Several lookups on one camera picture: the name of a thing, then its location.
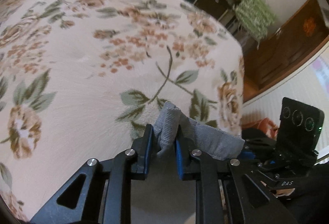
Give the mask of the brown wooden cabinet door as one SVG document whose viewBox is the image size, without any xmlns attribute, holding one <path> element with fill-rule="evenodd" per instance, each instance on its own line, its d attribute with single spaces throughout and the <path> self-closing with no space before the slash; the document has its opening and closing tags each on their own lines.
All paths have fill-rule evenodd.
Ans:
<svg viewBox="0 0 329 224">
<path fill-rule="evenodd" d="M 307 0 L 275 33 L 244 57 L 245 78 L 263 89 L 293 72 L 328 37 L 318 0 Z"/>
</svg>

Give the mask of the floral bed blanket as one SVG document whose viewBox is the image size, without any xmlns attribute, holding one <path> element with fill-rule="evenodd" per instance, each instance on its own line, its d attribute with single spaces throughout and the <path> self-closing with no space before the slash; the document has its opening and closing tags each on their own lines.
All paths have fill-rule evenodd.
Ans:
<svg viewBox="0 0 329 224">
<path fill-rule="evenodd" d="M 184 0 L 1 0 L 1 198 L 29 221 L 166 102 L 241 135 L 239 42 Z"/>
</svg>

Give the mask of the green knitted cloth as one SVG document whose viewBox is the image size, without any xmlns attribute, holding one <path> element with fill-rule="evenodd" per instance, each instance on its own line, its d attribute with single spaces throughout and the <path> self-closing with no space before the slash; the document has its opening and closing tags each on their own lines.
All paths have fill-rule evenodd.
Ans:
<svg viewBox="0 0 329 224">
<path fill-rule="evenodd" d="M 277 17 L 265 0 L 241 0 L 233 5 L 233 11 L 240 25 L 260 44 L 268 35 L 268 28 Z"/>
</svg>

